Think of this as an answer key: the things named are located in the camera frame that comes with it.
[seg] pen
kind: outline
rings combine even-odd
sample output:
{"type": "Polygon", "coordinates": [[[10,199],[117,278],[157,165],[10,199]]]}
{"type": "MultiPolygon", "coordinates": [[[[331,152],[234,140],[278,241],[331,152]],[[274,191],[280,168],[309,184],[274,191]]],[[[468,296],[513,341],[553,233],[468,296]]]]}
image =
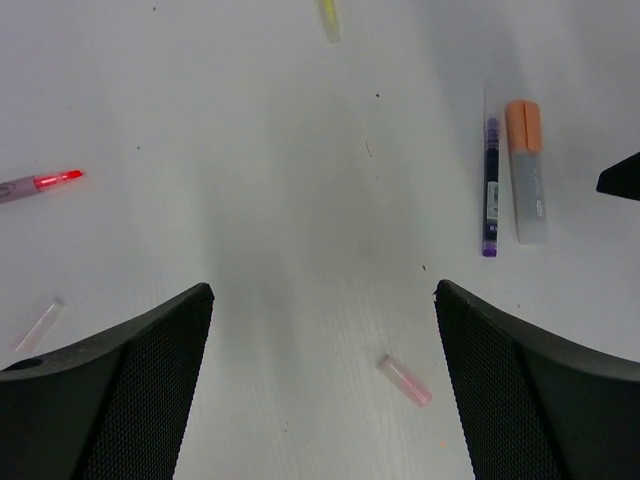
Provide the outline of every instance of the pen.
{"type": "Polygon", "coordinates": [[[485,117],[482,255],[484,257],[495,257],[498,254],[498,147],[500,142],[500,121],[494,113],[485,113],[485,117]]]}
{"type": "Polygon", "coordinates": [[[48,175],[22,177],[10,182],[0,183],[0,203],[11,202],[12,200],[46,192],[51,187],[70,182],[83,175],[82,170],[68,170],[48,175]]]}

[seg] marker with orange cap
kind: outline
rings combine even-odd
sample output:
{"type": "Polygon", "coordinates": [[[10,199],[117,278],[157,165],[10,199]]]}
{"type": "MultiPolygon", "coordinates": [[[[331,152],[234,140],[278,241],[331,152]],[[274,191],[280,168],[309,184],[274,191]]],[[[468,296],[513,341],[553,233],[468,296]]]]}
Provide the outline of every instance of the marker with orange cap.
{"type": "Polygon", "coordinates": [[[547,205],[540,168],[540,107],[534,102],[517,100],[507,105],[506,117],[518,241],[545,243],[547,205]]]}
{"type": "Polygon", "coordinates": [[[0,203],[11,202],[23,197],[43,193],[56,185],[70,182],[84,175],[82,170],[68,170],[50,173],[49,175],[33,175],[10,182],[0,183],[0,203]]]}

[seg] black object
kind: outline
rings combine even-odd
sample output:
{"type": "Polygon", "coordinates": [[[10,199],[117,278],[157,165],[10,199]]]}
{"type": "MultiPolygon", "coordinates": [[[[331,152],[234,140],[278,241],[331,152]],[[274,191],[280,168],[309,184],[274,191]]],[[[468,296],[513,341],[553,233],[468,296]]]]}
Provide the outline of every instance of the black object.
{"type": "Polygon", "coordinates": [[[596,190],[617,197],[640,200],[640,153],[603,171],[598,178],[596,190]]]}
{"type": "Polygon", "coordinates": [[[640,478],[640,364],[442,281],[436,310],[479,479],[640,478]]]}
{"type": "Polygon", "coordinates": [[[171,479],[212,304],[196,285],[0,372],[0,478],[171,479]]]}

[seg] red marker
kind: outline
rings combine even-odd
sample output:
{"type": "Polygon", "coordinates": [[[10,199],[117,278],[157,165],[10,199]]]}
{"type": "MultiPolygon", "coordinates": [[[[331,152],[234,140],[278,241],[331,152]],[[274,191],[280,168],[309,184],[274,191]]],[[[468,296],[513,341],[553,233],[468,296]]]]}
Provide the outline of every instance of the red marker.
{"type": "Polygon", "coordinates": [[[69,170],[66,172],[51,173],[49,175],[23,177],[12,180],[11,182],[0,183],[0,203],[46,192],[56,185],[70,182],[83,175],[82,170],[69,170]]]}

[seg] yellow highlighter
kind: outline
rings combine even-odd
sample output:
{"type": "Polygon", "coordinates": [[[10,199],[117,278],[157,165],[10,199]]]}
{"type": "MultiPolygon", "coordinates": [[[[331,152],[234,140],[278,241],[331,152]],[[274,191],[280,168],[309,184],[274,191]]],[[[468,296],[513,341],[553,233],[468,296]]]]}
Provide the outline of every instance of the yellow highlighter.
{"type": "Polygon", "coordinates": [[[340,41],[340,25],[338,24],[338,13],[333,0],[318,0],[320,11],[322,12],[322,23],[327,33],[327,38],[331,43],[340,41]]]}

